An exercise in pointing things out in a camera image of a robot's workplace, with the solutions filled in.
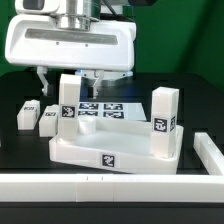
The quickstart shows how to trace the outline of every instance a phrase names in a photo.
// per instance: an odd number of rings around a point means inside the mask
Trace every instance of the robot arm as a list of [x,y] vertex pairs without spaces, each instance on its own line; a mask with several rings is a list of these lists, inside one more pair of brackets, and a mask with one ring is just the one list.
[[156,0],[15,0],[18,16],[10,22],[6,59],[11,64],[36,66],[48,95],[44,77],[48,68],[85,70],[94,81],[116,82],[134,66],[136,25],[100,21],[101,4],[149,6]]

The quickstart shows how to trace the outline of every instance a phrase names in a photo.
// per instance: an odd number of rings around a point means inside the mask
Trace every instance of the white platform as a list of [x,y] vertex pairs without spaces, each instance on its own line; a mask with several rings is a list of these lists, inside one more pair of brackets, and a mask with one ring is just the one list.
[[151,123],[96,118],[96,132],[78,133],[75,144],[50,142],[50,159],[55,162],[108,169],[126,173],[176,174],[183,128],[177,126],[173,157],[157,158],[150,152]]

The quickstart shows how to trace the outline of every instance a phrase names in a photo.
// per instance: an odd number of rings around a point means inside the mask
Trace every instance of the small white cube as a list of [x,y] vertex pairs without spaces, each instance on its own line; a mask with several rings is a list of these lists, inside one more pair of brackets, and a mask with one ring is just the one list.
[[33,130],[40,116],[40,101],[26,101],[17,115],[18,130]]
[[57,134],[59,106],[48,106],[39,122],[40,137],[54,137]]

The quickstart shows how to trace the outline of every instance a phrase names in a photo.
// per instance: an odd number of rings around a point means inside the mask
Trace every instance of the white block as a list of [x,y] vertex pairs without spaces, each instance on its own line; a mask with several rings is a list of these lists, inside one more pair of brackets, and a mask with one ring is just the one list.
[[54,137],[58,129],[59,106],[48,106],[39,122],[40,137]]
[[81,76],[62,74],[60,79],[59,104],[78,105]]
[[59,92],[58,141],[75,142],[78,131],[78,105],[81,77],[61,75]]
[[33,130],[40,116],[40,102],[26,101],[17,115],[18,130]]
[[195,133],[193,147],[210,175],[224,175],[224,156],[207,133]]
[[74,202],[75,189],[73,174],[0,174],[1,202]]
[[79,116],[79,133],[90,135],[96,132],[96,118],[94,116]]
[[113,202],[113,174],[78,174],[76,201]]
[[150,154],[170,158],[174,154],[179,90],[159,87],[152,94]]

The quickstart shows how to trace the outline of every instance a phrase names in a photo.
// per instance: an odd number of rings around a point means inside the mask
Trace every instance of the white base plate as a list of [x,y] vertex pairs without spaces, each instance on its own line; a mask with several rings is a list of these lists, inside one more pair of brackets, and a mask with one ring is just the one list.
[[78,133],[75,144],[50,140],[50,159],[55,162],[140,174],[176,174],[183,128],[176,128],[172,158],[150,155],[150,122],[96,118],[96,132]]

